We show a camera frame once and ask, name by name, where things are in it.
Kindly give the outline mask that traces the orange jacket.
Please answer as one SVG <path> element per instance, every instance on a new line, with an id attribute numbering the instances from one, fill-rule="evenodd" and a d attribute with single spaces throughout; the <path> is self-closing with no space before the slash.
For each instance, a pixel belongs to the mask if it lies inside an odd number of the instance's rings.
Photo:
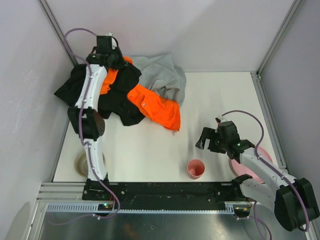
<path id="1" fill-rule="evenodd" d="M 126 56 L 124 58 L 128 63 L 133 64 L 133 60 Z M 111 80 L 106 80 L 102 83 L 100 94 L 104 89 L 110 89 Z M 177 102 L 170 99 L 165 99 L 151 91 L 139 83 L 132 89 L 128 95 L 128 99 L 135 104 L 144 118 L 148 118 L 170 131 L 179 131 L 181 128 L 180 107 Z"/>

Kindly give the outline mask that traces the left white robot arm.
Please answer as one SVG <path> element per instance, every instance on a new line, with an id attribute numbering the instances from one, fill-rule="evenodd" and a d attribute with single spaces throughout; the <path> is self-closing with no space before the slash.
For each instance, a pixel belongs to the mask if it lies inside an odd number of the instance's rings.
<path id="1" fill-rule="evenodd" d="M 73 130 L 78 134 L 87 157 L 91 181 L 104 181 L 108 175 L 102 148 L 105 120 L 98 113 L 98 103 L 103 82 L 109 67 L 124 67 L 125 60 L 117 39 L 111 32 L 96 36 L 96 46 L 84 60 L 85 74 L 79 97 L 69 107 L 67 114 Z"/>

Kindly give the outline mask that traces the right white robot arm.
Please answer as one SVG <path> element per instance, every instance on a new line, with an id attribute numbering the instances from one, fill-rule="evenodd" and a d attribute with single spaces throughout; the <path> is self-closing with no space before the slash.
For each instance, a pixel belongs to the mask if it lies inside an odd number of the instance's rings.
<path id="1" fill-rule="evenodd" d="M 262 180 L 259 182 L 251 175 L 243 174 L 233 182 L 239 185 L 245 197 L 273 211 L 285 230 L 291 232 L 319 218 L 320 210 L 312 184 L 306 178 L 297 179 L 265 160 L 253 143 L 240 138 L 232 121 L 220 122 L 216 129 L 204 127 L 195 146 L 203 149 L 207 140 L 211 152 L 227 154 Z"/>

